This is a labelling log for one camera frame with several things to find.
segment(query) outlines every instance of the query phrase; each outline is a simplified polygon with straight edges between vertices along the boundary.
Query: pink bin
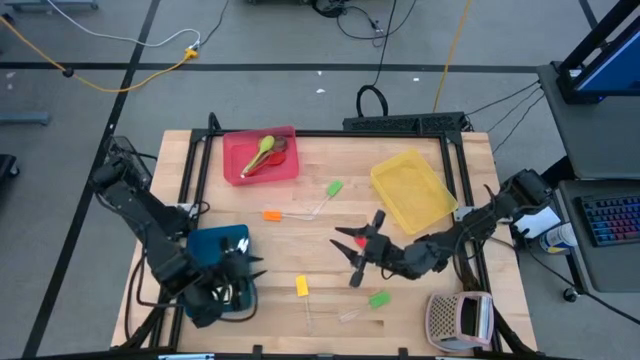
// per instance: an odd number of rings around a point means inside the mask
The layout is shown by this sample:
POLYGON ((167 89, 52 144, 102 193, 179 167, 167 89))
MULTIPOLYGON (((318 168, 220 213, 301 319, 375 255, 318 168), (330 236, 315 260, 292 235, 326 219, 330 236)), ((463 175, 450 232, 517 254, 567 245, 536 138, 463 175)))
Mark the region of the pink bin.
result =
POLYGON ((267 181, 295 179, 299 174, 296 130, 293 126, 239 131, 225 134, 223 139, 224 178, 234 186, 267 181), (260 140, 267 136, 287 138, 287 159, 278 166, 265 166, 253 176, 241 178, 242 170, 258 152, 260 140))

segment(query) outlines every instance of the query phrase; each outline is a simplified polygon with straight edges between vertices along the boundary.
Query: wooden tabletop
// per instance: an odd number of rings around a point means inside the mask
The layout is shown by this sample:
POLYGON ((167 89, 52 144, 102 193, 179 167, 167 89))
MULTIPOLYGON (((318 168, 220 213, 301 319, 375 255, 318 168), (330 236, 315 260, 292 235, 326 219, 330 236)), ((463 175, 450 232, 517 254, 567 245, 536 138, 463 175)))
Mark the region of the wooden tabletop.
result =
MULTIPOLYGON (((151 191, 165 203, 175 203, 178 199, 189 137, 190 131, 164 134, 151 191)), ((499 190, 489 140, 484 133, 464 133, 463 140, 475 204, 482 206, 489 201, 484 184, 494 192, 499 190)), ((196 329, 189 319, 184 319, 179 350, 250 353, 253 345, 260 344, 265 353, 391 355, 397 354, 399 347, 406 347, 412 355, 440 354, 425 338, 425 307, 433 293, 462 291, 453 266, 439 274, 429 272, 416 281, 400 277, 385 281, 378 268, 368 266, 362 286, 352 289, 348 284, 353 270, 346 258, 329 243, 329 239, 336 239, 353 247, 353 240, 336 232, 334 227, 360 227, 371 221, 377 209, 386 210, 370 182, 372 166, 413 148, 424 156, 444 183, 439 141, 299 137, 297 143, 300 157, 297 179, 233 187, 222 174, 222 138, 214 139, 204 191, 204 200, 209 202, 211 210, 201 216, 200 227, 247 224, 253 254, 264 258, 254 269, 268 272, 256 280, 259 310, 255 318, 240 324, 216 322, 203 329, 196 329), (344 187, 325 205, 316 220, 284 219, 274 223, 262 219, 261 212, 268 209, 309 213, 322 201, 327 186, 334 180, 344 182, 344 187), (300 274, 307 276, 309 284, 310 327, 304 299, 296 296, 295 277, 300 274), (368 297, 383 289, 391 293, 390 304, 366 311, 348 323, 338 321, 339 314, 366 306, 368 297)), ((464 199, 453 146, 450 146, 450 153, 462 205, 464 199)), ((192 180, 197 178, 197 161, 192 180)), ((194 191, 195 180, 189 196, 193 196, 194 191)), ((452 221, 447 217, 424 233, 451 226, 452 221)), ((422 235, 406 235, 390 213, 381 233, 390 236, 400 247, 422 235)), ((494 236, 511 241, 505 226, 499 226, 494 236)), ((484 253, 495 305, 523 342, 536 348, 514 252, 487 242, 484 253)), ((139 255, 138 243, 131 270, 139 255)), ((142 297, 155 302, 158 284, 149 267, 145 269, 142 297)), ((123 296, 112 340, 114 345, 124 342, 125 299, 123 296)), ((134 330, 140 325, 148 312, 149 308, 134 301, 130 328, 134 330)), ((164 344, 172 312, 167 311, 165 316, 164 344)))

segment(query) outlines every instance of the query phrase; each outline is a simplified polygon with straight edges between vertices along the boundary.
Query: yellow bin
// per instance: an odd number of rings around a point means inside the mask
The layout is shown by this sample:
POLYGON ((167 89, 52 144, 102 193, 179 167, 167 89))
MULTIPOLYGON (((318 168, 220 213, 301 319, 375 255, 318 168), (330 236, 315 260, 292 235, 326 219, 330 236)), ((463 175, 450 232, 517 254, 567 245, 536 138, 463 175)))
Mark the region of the yellow bin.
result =
POLYGON ((409 235, 449 215, 458 202, 416 150, 409 150, 371 169, 371 182, 409 235))

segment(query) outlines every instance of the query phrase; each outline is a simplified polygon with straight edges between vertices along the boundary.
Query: white cable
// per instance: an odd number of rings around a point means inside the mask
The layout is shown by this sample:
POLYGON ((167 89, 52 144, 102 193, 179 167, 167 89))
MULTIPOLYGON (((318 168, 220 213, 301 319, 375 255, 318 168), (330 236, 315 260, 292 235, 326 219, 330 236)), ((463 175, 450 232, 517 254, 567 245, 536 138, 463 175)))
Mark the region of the white cable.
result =
POLYGON ((196 42, 193 43, 193 45, 190 46, 191 49, 197 49, 200 46, 200 32, 198 30, 194 30, 194 29, 183 29, 178 31, 177 33, 171 35, 169 38, 167 38, 165 41, 158 43, 158 44, 147 44, 147 43, 143 43, 140 42, 136 39, 131 39, 131 38, 126 38, 126 37, 120 37, 120 36, 113 36, 113 35, 107 35, 107 34, 100 34, 97 32, 93 32, 87 28, 85 28, 84 26, 80 25, 78 22, 76 22, 75 20, 73 20, 69 15, 65 14, 62 10, 60 10, 60 8, 58 8, 52 0, 47 0, 47 2, 49 3, 49 5, 53 6, 53 8, 60 13, 60 15, 62 15, 63 17, 65 17, 67 20, 69 20, 72 24, 74 24, 75 26, 77 26, 78 28, 80 28, 82 31, 84 31, 85 33, 89 34, 89 35, 93 35, 93 36, 97 36, 97 37, 101 37, 101 38, 107 38, 107 39, 113 39, 113 40, 122 40, 122 41, 129 41, 129 42, 133 42, 139 45, 143 45, 143 46, 147 46, 147 47, 160 47, 164 44, 166 44, 167 42, 173 40, 176 36, 186 33, 186 32, 192 32, 195 33, 198 38, 196 39, 196 42))

